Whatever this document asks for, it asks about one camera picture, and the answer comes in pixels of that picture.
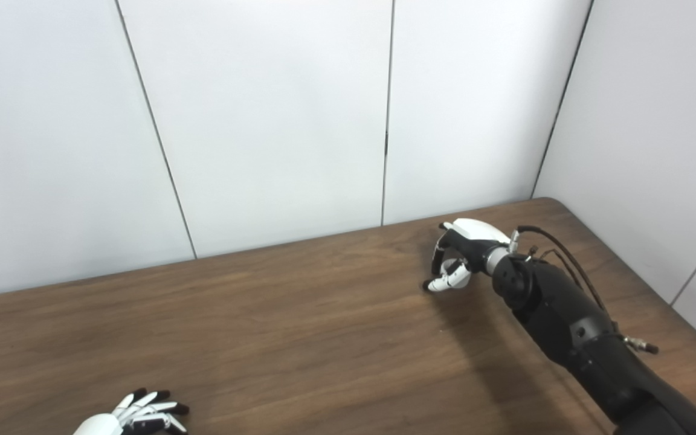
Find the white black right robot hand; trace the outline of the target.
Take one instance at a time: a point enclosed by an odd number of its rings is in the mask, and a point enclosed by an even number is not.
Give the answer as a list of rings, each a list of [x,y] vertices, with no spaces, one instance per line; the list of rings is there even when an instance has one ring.
[[[425,292],[464,288],[473,274],[491,276],[499,262],[517,252],[519,233],[511,236],[498,228],[469,218],[442,222],[443,234],[434,245],[432,279],[423,282]]]

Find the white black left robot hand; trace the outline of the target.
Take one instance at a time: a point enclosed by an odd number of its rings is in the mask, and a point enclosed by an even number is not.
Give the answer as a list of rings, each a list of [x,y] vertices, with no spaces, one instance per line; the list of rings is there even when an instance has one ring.
[[[75,434],[188,434],[179,420],[190,407],[170,401],[170,391],[135,389],[108,413],[96,414],[80,424]]]

